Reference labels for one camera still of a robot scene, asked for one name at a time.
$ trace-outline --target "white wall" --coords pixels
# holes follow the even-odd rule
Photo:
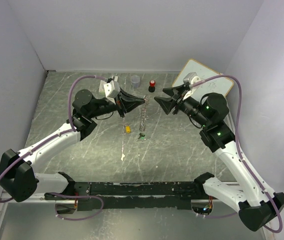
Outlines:
[[[236,76],[243,87],[242,147],[266,181],[284,192],[283,0],[265,0],[226,73]],[[237,100],[238,91],[232,90],[234,113]],[[284,240],[284,230],[276,238]]]
[[[8,0],[47,70],[224,72],[263,0]]]
[[[43,80],[34,49],[7,1],[0,0],[0,158],[24,146]]]

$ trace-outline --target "gray marble surface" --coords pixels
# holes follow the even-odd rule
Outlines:
[[[198,175],[211,172],[222,181],[234,181],[226,166],[202,143],[199,130],[183,114],[165,115],[153,99],[165,96],[162,88],[170,87],[177,77],[173,73],[137,73],[141,86],[134,89],[130,76],[135,73],[50,72],[41,93],[26,146],[30,146],[53,131],[67,119],[67,95],[71,84],[80,76],[93,74],[119,76],[120,86],[130,94],[150,97],[147,106],[145,139],[138,139],[140,112],[138,107],[121,118],[114,113],[110,119],[96,122],[93,133],[53,157],[41,173],[64,171],[76,181],[156,182],[192,181]],[[148,92],[150,80],[156,81],[154,93]],[[74,89],[89,89],[96,98],[99,80],[84,79]],[[124,123],[131,127],[125,133]]]
[[[214,203],[213,215],[233,210]],[[76,212],[82,218],[92,212]],[[250,231],[238,215],[202,219],[175,208],[105,209],[92,219],[66,221],[55,217],[54,204],[14,203],[7,207],[0,240],[264,240],[263,230]]]

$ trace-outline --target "purple cable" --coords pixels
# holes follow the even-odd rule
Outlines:
[[[66,134],[66,133],[70,133],[72,132],[72,129],[69,130],[65,130],[60,132],[61,135]],[[50,137],[48,137],[47,139],[45,139],[43,142],[41,142],[39,145],[35,146],[34,148],[32,148],[30,151],[34,152],[36,150],[38,150],[40,147],[42,147],[43,145],[47,144],[49,141],[53,140],[54,138],[58,137],[58,134],[52,135]],[[19,161],[21,161],[22,159],[24,159],[25,157],[29,156],[31,153],[28,151],[27,153],[25,153],[24,155],[20,156],[17,160],[15,160],[10,166],[8,166],[1,174],[0,174],[0,181],[1,179],[7,174],[8,171],[10,171],[12,169],[12,167],[14,167]],[[0,200],[0,204],[6,203],[8,201],[11,201],[13,198],[9,198],[6,200]]]
[[[59,219],[62,220],[68,220],[68,221],[82,221],[82,220],[86,220],[86,219],[91,219],[93,217],[95,217],[96,215],[98,215],[100,212],[102,212],[103,207],[104,207],[104,202],[103,199],[101,199],[98,196],[70,196],[70,195],[62,195],[56,192],[50,192],[50,194],[61,197],[61,198],[65,198],[65,199],[98,199],[101,202],[101,208],[94,214],[90,215],[90,216],[86,216],[86,217],[82,217],[82,218],[68,218],[68,217],[62,217],[61,215],[59,215],[57,213],[57,207],[55,206],[55,214]]]
[[[76,84],[81,81],[82,79],[99,79],[99,80],[103,80],[103,81],[107,81],[107,78],[102,77],[102,76],[96,76],[96,75],[84,75],[84,76],[80,76],[77,80],[75,80],[70,88],[70,91],[68,93],[68,98],[67,98],[67,113],[68,113],[68,120],[70,122],[71,128],[73,130],[73,132],[75,132],[75,127],[72,121],[72,114],[71,114],[71,98],[72,98],[72,92],[76,86]]]
[[[252,171],[252,169],[248,166],[247,162],[245,160],[243,160],[243,155],[241,153],[241,150],[240,150],[240,137],[239,137],[239,131],[238,131],[238,126],[239,126],[239,121],[240,121],[240,113],[241,113],[241,106],[242,106],[242,87],[241,87],[241,83],[238,81],[238,79],[234,76],[231,76],[231,75],[226,75],[226,74],[221,74],[221,75],[217,75],[217,76],[212,76],[212,77],[209,77],[203,81],[199,81],[199,82],[196,82],[194,83],[191,87],[194,88],[194,87],[197,87],[205,82],[208,82],[208,81],[211,81],[211,80],[214,80],[214,79],[218,79],[218,78],[230,78],[230,79],[233,79],[236,83],[237,83],[237,86],[238,86],[238,90],[239,90],[239,102],[238,102],[238,109],[237,109],[237,116],[236,116],[236,124],[235,124],[235,143],[236,143],[236,149],[237,149],[237,152],[238,152],[238,155],[240,157],[240,159],[242,160],[242,163],[244,164],[244,166],[246,167],[247,171],[252,175],[252,177],[255,179],[255,181],[257,182],[257,184],[260,186],[260,188],[265,192],[266,196],[268,197],[268,199],[270,200],[276,214],[277,214],[277,217],[278,217],[278,221],[279,221],[279,228],[278,230],[274,230],[274,229],[271,229],[269,228],[268,226],[264,226],[267,230],[273,232],[273,233],[280,233],[282,230],[283,230],[283,220],[282,220],[282,216],[281,216],[281,213],[280,211],[278,210],[274,200],[272,199],[271,195],[265,191],[265,187],[264,185],[261,183],[261,181],[258,179],[258,177],[254,174],[254,172]],[[229,215],[225,215],[225,216],[216,216],[216,217],[210,217],[210,218],[223,218],[223,217],[230,217],[232,216],[231,214]]]

